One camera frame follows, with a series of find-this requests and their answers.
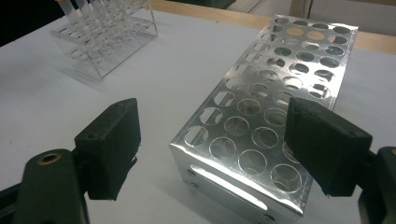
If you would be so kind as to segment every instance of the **aluminum test tube rack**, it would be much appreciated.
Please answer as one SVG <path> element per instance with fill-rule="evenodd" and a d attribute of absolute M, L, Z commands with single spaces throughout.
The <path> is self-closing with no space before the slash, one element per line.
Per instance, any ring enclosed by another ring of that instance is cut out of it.
<path fill-rule="evenodd" d="M 253 223 L 302 217 L 313 179 L 283 141 L 289 98 L 333 110 L 356 33 L 275 16 L 170 143 L 183 181 Z"/>
<path fill-rule="evenodd" d="M 158 35 L 149 0 L 56 0 L 69 23 L 50 31 L 74 72 L 102 80 Z"/>

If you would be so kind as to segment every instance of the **clear acrylic test tube rack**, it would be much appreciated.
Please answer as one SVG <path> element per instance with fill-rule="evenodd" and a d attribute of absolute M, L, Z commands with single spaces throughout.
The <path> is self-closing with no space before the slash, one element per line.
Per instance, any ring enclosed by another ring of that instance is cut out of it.
<path fill-rule="evenodd" d="M 57 0 L 69 23 L 50 31 L 75 73 L 102 80 L 156 37 L 149 0 Z"/>

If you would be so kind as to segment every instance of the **white table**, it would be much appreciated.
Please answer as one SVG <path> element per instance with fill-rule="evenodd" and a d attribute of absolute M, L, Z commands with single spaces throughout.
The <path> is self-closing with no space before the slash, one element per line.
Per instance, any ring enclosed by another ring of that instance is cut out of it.
<path fill-rule="evenodd" d="M 67 74 L 49 30 L 57 20 L 0 48 L 0 189 L 21 181 L 34 155 L 73 149 L 74 137 L 109 105 L 137 98 L 142 143 L 116 202 L 88 201 L 91 223 L 246 221 L 182 183 L 168 143 L 259 30 L 155 12 L 159 37 L 103 82 Z M 335 112 L 395 146 L 396 56 L 353 49 Z M 314 183 L 298 223 L 359 223 L 352 198 L 327 198 Z"/>

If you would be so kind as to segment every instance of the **circular hole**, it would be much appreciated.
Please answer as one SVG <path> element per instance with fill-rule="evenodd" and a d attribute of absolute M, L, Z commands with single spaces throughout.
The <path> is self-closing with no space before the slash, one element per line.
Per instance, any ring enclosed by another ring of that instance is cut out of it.
<path fill-rule="evenodd" d="M 225 86 L 230 90 L 239 91 L 243 87 L 242 78 L 232 77 L 226 81 Z"/>
<path fill-rule="evenodd" d="M 307 26 L 308 22 L 306 22 L 306 21 L 295 21 L 293 24 L 294 25 L 299 25 L 299 26 Z"/>
<path fill-rule="evenodd" d="M 320 81 L 330 82 L 334 78 L 334 74 L 327 70 L 318 70 L 314 73 L 315 76 L 319 77 Z"/>
<path fill-rule="evenodd" d="M 52 164 L 58 160 L 60 160 L 62 157 L 62 154 L 60 153 L 50 153 L 47 155 L 42 156 L 40 159 L 38 159 L 37 164 L 39 165 L 49 165 Z"/>
<path fill-rule="evenodd" d="M 250 76 L 256 72 L 256 68 L 249 64 L 240 64 L 236 67 L 236 72 L 241 76 Z"/>
<path fill-rule="evenodd" d="M 301 176 L 293 167 L 280 164 L 271 172 L 273 183 L 281 190 L 292 192 L 300 188 Z"/>
<path fill-rule="evenodd" d="M 275 22 L 276 22 L 276 23 L 279 23 L 279 24 L 285 24 L 285 23 L 288 23 L 289 20 L 286 19 L 286 18 L 276 18 L 276 19 L 275 19 Z"/>
<path fill-rule="evenodd" d="M 321 58 L 319 61 L 322 65 L 330 68 L 335 68 L 340 66 L 340 63 L 334 58 L 325 57 L 325 58 Z"/>
<path fill-rule="evenodd" d="M 268 95 L 270 90 L 268 89 L 267 86 L 256 83 L 249 87 L 248 92 L 250 93 L 250 95 L 254 97 L 265 97 Z"/>
<path fill-rule="evenodd" d="M 263 40 L 263 41 L 270 41 L 270 42 L 273 42 L 273 41 L 276 41 L 276 40 L 277 40 L 277 36 L 276 36 L 276 35 L 263 35 L 263 36 L 262 36 L 262 40 Z"/>
<path fill-rule="evenodd" d="M 47 155 L 43 158 L 44 162 L 54 161 L 57 158 L 55 154 Z"/>
<path fill-rule="evenodd" d="M 286 112 L 281 109 L 271 108 L 265 111 L 264 118 L 265 121 L 274 126 L 283 126 L 286 123 Z"/>
<path fill-rule="evenodd" d="M 263 80 L 264 82 L 273 82 L 277 80 L 277 73 L 271 70 L 262 70 L 258 74 L 259 79 Z"/>
<path fill-rule="evenodd" d="M 230 135 L 241 136 L 248 131 L 248 122 L 240 117 L 232 117 L 225 121 L 224 129 Z"/>
<path fill-rule="evenodd" d="M 214 98 L 215 104 L 219 106 L 230 106 L 235 101 L 235 96 L 228 91 L 220 91 Z"/>
<path fill-rule="evenodd" d="M 279 56 L 289 56 L 291 55 L 291 49 L 287 49 L 287 48 L 276 48 L 274 50 L 274 53 L 279 55 Z"/>
<path fill-rule="evenodd" d="M 209 146 L 210 153 L 220 160 L 231 158 L 235 153 L 236 146 L 233 140 L 226 137 L 219 137 L 213 140 Z"/>
<path fill-rule="evenodd" d="M 195 126 L 189 128 L 186 131 L 186 134 L 184 135 L 184 141 L 189 146 L 198 147 L 206 142 L 208 136 L 209 133 L 207 132 L 207 129 Z"/>
<path fill-rule="evenodd" d="M 254 49 L 257 51 L 267 51 L 271 48 L 268 44 L 258 43 L 254 46 Z"/>
<path fill-rule="evenodd" d="M 251 138 L 258 147 L 271 148 L 277 144 L 277 135 L 269 128 L 256 129 L 251 135 Z"/>
<path fill-rule="evenodd" d="M 277 33 L 277 32 L 281 32 L 283 30 L 283 27 L 282 26 L 278 26 L 278 25 L 273 25 L 273 26 L 270 26 L 268 28 L 268 30 L 272 31 L 274 33 Z"/>
<path fill-rule="evenodd" d="M 218 124 L 222 119 L 222 113 L 215 107 L 206 108 L 199 117 L 201 122 L 208 125 Z"/>
<path fill-rule="evenodd" d="M 288 30 L 286 31 L 286 33 L 288 33 L 288 35 L 297 35 L 297 36 L 300 36 L 300 35 L 303 35 L 303 34 L 304 34 L 304 31 L 303 31 L 302 29 L 300 29 L 300 28 L 290 28 L 290 29 L 288 29 Z"/>
<path fill-rule="evenodd" d="M 294 63 L 289 67 L 289 70 L 295 75 L 303 75 L 309 72 L 309 68 L 302 63 Z"/>
<path fill-rule="evenodd" d="M 337 34 L 347 35 L 350 33 L 350 30 L 344 26 L 336 26 L 332 28 Z"/>
<path fill-rule="evenodd" d="M 279 91 L 274 94 L 274 102 L 277 105 L 288 106 L 290 98 L 293 95 L 287 91 Z"/>
<path fill-rule="evenodd" d="M 288 46 L 295 46 L 298 43 L 298 39 L 291 36 L 285 36 L 280 40 L 280 42 Z"/>
<path fill-rule="evenodd" d="M 347 43 L 347 39 L 340 35 L 331 35 L 331 36 L 329 36 L 328 39 L 331 43 L 334 43 L 334 44 L 346 44 Z"/>
<path fill-rule="evenodd" d="M 327 30 L 329 29 L 329 26 L 323 23 L 315 23 L 312 25 L 312 27 L 317 28 L 319 30 Z"/>
<path fill-rule="evenodd" d="M 319 31 L 311 31 L 306 34 L 306 36 L 313 40 L 322 40 L 324 39 L 324 34 Z"/>
<path fill-rule="evenodd" d="M 285 61 L 282 59 L 272 58 L 267 61 L 267 64 L 272 67 L 283 67 L 285 66 Z"/>
<path fill-rule="evenodd" d="M 285 77 L 282 82 L 289 90 L 299 90 L 303 86 L 303 82 L 297 77 Z"/>
<path fill-rule="evenodd" d="M 319 44 L 312 42 L 312 41 L 305 41 L 302 44 L 303 48 L 308 49 L 308 50 L 317 50 L 319 49 Z"/>
<path fill-rule="evenodd" d="M 340 48 L 338 48 L 338 47 L 336 47 L 336 46 L 329 46 L 329 47 L 327 47 L 327 48 L 325 49 L 325 51 L 326 51 L 328 54 L 331 54 L 331 55 L 342 55 L 342 54 L 344 54 L 344 50 L 343 50 L 343 49 L 340 49 Z"/>
<path fill-rule="evenodd" d="M 260 104 L 254 100 L 243 100 L 238 104 L 238 110 L 244 115 L 253 116 L 260 112 Z"/>
<path fill-rule="evenodd" d="M 304 62 L 312 62 L 315 60 L 315 55 L 308 53 L 308 52 L 299 52 L 296 55 L 298 60 L 304 61 Z"/>
<path fill-rule="evenodd" d="M 248 54 L 247 61 L 250 63 L 262 63 L 264 61 L 264 57 L 260 54 Z"/>
<path fill-rule="evenodd" d="M 320 85 L 320 84 L 315 84 L 313 86 L 310 86 L 308 88 L 308 92 L 312 96 L 319 98 L 319 99 L 324 99 L 331 95 L 330 90 L 327 87 Z"/>
<path fill-rule="evenodd" d="M 290 150 L 286 142 L 283 143 L 282 145 L 282 151 L 283 154 L 285 155 L 286 158 L 288 158 L 290 161 L 299 163 L 294 157 L 293 157 L 293 151 Z"/>
<path fill-rule="evenodd" d="M 267 161 L 265 157 L 256 150 L 244 151 L 238 159 L 239 167 L 248 175 L 258 175 L 265 170 Z"/>

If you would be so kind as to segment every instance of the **brass insert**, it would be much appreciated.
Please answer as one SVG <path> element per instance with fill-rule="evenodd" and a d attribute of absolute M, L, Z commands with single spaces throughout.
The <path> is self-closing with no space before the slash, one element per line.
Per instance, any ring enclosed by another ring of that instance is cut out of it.
<path fill-rule="evenodd" d="M 38 159 L 37 164 L 39 165 L 49 165 L 58 160 L 60 160 L 62 155 L 60 153 L 49 153 Z"/>

